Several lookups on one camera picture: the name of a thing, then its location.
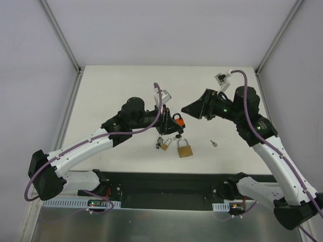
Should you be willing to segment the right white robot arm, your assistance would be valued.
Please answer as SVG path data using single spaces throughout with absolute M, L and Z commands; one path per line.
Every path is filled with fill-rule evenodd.
M 238 87 L 233 100 L 206 89 L 181 112 L 196 119 L 211 120 L 218 116 L 236 125 L 239 136 L 262 158 L 280 189 L 274 190 L 240 172 L 228 179 L 227 198 L 247 196 L 256 200 L 273 211 L 285 229 L 293 230 L 322 210 L 322 193 L 306 181 L 292 161 L 286 161 L 289 156 L 278 132 L 259 114 L 259 103 L 260 97 L 252 87 Z

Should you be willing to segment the small brass padlock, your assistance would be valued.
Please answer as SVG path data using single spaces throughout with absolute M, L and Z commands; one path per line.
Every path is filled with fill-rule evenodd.
M 160 148 L 161 148 L 162 150 L 166 151 L 166 150 L 168 149 L 169 145 L 172 143 L 172 141 L 173 141 L 173 139 L 172 139 L 172 138 L 168 138 L 167 140 L 165 140 L 165 141 L 161 144 Z

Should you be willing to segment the orange padlock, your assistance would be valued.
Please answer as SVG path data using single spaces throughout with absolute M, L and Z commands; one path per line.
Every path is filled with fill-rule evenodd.
M 174 113 L 172 118 L 179 126 L 181 126 L 182 128 L 185 128 L 184 120 L 179 113 Z

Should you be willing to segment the large brass padlock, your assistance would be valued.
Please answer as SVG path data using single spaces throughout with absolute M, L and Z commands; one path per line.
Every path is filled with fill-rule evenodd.
M 192 148 L 185 138 L 180 138 L 177 141 L 177 150 L 180 158 L 185 158 L 193 155 Z

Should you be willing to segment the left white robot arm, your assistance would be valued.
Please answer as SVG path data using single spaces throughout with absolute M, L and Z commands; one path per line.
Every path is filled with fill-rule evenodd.
M 50 200 L 68 190 L 87 190 L 95 196 L 102 196 L 107 185 L 99 170 L 71 169 L 95 154 L 114 148 L 134 134 L 150 128 L 156 128 L 163 136 L 182 134 L 184 127 L 180 114 L 171 115 L 166 105 L 157 104 L 154 110 L 149 111 L 145 110 L 141 98 L 132 97 L 114 117 L 81 141 L 47 154 L 42 150 L 34 152 L 28 169 L 28 186 L 34 186 L 37 197 L 42 201 Z

